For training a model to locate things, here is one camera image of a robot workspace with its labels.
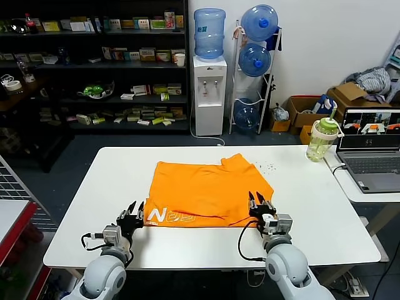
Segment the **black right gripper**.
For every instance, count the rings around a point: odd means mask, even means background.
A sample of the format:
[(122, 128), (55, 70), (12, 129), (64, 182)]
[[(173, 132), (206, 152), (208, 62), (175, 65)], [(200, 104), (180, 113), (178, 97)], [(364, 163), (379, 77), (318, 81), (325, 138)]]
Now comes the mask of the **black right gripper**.
[(271, 215), (274, 217), (276, 214), (276, 208), (271, 204), (270, 201), (265, 200), (264, 196), (256, 192), (259, 206), (256, 205), (255, 198), (251, 191), (249, 191), (249, 215), (258, 220), (258, 223), (264, 224), (264, 215)]

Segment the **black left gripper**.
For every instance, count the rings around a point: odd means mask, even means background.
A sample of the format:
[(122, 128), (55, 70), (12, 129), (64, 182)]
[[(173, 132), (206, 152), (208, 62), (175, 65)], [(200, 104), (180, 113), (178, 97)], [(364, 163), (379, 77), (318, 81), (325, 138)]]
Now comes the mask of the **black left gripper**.
[(116, 222), (121, 228), (122, 236), (132, 236), (134, 231), (144, 226), (144, 202), (142, 202), (138, 209), (136, 216), (129, 216), (136, 206), (136, 201), (131, 203), (127, 209), (123, 210), (118, 216)]

